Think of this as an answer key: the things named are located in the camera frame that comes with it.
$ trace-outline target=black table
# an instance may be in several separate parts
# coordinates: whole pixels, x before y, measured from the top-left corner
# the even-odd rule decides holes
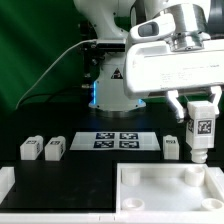
[[[166,104],[147,105],[132,118],[103,118],[80,104],[27,104],[0,127],[0,167],[15,167],[16,184],[0,205],[0,212],[115,212],[117,163],[191,163],[185,143],[186,124],[177,124]],[[209,150],[208,166],[224,168],[224,116],[217,119],[215,148]],[[165,161],[159,151],[69,151],[76,132],[156,132],[173,135],[180,144],[180,160]],[[21,161],[20,145],[30,136],[64,136],[67,150],[59,162]]]

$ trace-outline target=black and white pattern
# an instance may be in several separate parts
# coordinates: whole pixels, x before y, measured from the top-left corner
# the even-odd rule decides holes
[[[120,139],[136,140],[138,139],[138,133],[120,133]]]
[[[211,134],[212,133],[212,120],[198,121],[198,134]]]
[[[63,144],[61,144],[61,154],[64,152]]]
[[[115,133],[96,133],[96,139],[114,139]]]
[[[35,141],[35,140],[33,140],[33,141],[27,141],[26,144],[34,145],[34,144],[36,144],[36,142],[37,142],[37,141]]]
[[[94,149],[108,149],[114,148],[114,141],[96,141],[94,143]]]
[[[50,143],[50,145],[59,145],[60,144],[60,141],[52,141],[51,143]]]
[[[188,122],[188,130],[194,133],[194,120],[192,119]]]
[[[167,144],[176,144],[176,141],[175,140],[166,140],[166,143]]]
[[[137,141],[120,141],[119,147],[121,149],[139,149],[139,142]]]

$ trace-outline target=green backdrop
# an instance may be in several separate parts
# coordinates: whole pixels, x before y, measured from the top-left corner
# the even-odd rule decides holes
[[[0,0],[0,121],[58,56],[81,40],[78,24],[84,19],[73,0]],[[116,22],[126,28],[128,21]],[[32,94],[79,85],[82,77],[82,56],[73,51]]]

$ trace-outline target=white tray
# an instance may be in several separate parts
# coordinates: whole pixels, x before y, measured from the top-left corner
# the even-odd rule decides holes
[[[185,170],[189,167],[205,170],[203,186],[193,187],[185,183]],[[137,186],[122,183],[122,169],[125,168],[140,169],[141,178]],[[209,169],[206,165],[119,164],[117,213],[127,212],[122,210],[121,205],[128,198],[141,199],[145,203],[144,212],[201,212],[201,202],[204,199],[215,198],[224,202],[224,186],[218,183],[218,176],[224,178],[220,169]]]

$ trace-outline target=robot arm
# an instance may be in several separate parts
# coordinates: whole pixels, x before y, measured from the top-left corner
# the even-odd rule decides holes
[[[98,39],[121,40],[127,31],[116,26],[114,18],[128,16],[135,0],[74,0],[75,6],[94,27]]]
[[[214,96],[212,102],[187,105],[190,121],[186,142],[192,148],[192,161],[204,163],[208,148],[214,147],[215,118],[219,115],[218,102],[224,85],[224,40],[210,41],[208,32],[211,1],[145,0],[144,4],[147,20],[171,14],[175,30],[158,41],[150,34],[136,35],[140,34],[141,24],[132,28],[124,68],[125,92],[132,99],[167,97],[180,122],[186,113],[177,100],[179,94],[210,92]]]

